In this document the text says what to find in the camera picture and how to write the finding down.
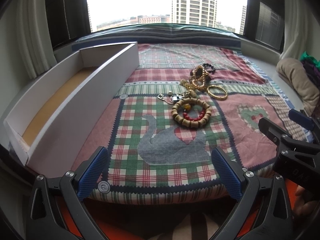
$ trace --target finger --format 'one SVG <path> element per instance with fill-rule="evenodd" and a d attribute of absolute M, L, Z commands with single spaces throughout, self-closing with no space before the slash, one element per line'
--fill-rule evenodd
<path fill-rule="evenodd" d="M 301 208 L 301 215 L 308 216 L 310 215 L 316 208 L 318 201 L 309 201 L 305 203 Z"/>
<path fill-rule="evenodd" d="M 298 186 L 296 189 L 296 196 L 302 195 L 302 193 L 305 191 L 305 189 L 301 186 Z"/>
<path fill-rule="evenodd" d="M 296 216 L 300 216 L 301 215 L 301 210 L 302 207 L 304 205 L 304 200 L 302 196 L 298 196 L 296 198 L 296 201 L 294 202 L 294 208 L 293 208 L 293 212 Z"/>

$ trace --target metal bolt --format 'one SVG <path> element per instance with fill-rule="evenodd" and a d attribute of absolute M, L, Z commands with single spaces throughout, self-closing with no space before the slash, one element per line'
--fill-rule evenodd
<path fill-rule="evenodd" d="M 253 174 L 252 171 L 247 171 L 247 172 L 245 173 L 245 175 L 246 175 L 247 177 L 249 177 L 249 178 L 252 178 L 252 177 L 254 176 L 254 174 Z"/>
<path fill-rule="evenodd" d="M 41 174 L 37 176 L 37 180 L 43 180 L 43 178 L 44 178 L 44 176 Z"/>
<path fill-rule="evenodd" d="M 72 177 L 75 173 L 73 171 L 67 171 L 66 176 L 67 177 Z"/>
<path fill-rule="evenodd" d="M 283 178 L 282 178 L 282 176 L 281 176 L 280 174 L 277 174 L 277 175 L 276 175 L 276 179 L 277 179 L 277 180 L 283 180 Z"/>

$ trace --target rolled beige blanket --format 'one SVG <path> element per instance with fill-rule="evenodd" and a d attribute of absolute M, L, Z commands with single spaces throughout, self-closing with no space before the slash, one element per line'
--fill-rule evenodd
<path fill-rule="evenodd" d="M 311 116 L 318 104 L 320 92 L 308 78 L 302 63 L 294 58 L 285 58 L 278 62 L 276 71 L 300 95 L 305 111 Z"/>

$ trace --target curtain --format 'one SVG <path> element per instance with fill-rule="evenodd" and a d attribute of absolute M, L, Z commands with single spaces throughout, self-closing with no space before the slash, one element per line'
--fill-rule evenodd
<path fill-rule="evenodd" d="M 18 0 L 19 50 L 30 78 L 57 64 L 49 35 L 45 0 Z"/>
<path fill-rule="evenodd" d="M 309 10 L 303 0 L 285 0 L 284 4 L 284 49 L 280 59 L 300 59 L 306 50 Z"/>

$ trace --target white wall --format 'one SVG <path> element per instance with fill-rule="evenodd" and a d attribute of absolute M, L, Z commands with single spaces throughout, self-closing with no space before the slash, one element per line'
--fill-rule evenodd
<path fill-rule="evenodd" d="M 17 2 L 18 0 L 12 0 L 0 19 L 0 143 L 6 148 L 9 139 L 3 128 L 4 112 L 15 95 L 29 81 L 18 48 L 16 34 Z"/>
<path fill-rule="evenodd" d="M 320 60 L 320 25 L 310 11 L 307 53 Z"/>

